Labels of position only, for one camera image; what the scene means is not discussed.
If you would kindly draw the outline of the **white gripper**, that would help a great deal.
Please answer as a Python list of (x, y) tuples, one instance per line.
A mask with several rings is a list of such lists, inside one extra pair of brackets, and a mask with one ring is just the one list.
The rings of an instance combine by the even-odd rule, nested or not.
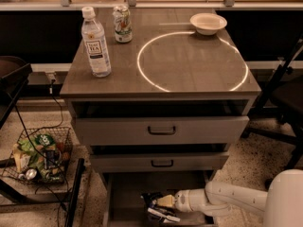
[(180, 190), (175, 194), (175, 198), (172, 195), (167, 195), (159, 198), (156, 203), (168, 208), (175, 206), (181, 212), (204, 212), (209, 200), (205, 190), (200, 188)]

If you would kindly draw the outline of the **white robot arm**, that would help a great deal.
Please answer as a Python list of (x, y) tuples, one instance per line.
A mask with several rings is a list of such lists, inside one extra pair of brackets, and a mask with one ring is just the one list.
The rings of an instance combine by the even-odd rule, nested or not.
[(180, 190), (156, 201), (181, 212), (202, 212), (210, 217), (226, 216), (236, 205), (263, 217), (263, 227), (303, 227), (303, 171), (280, 172), (268, 191), (208, 182), (204, 188)]

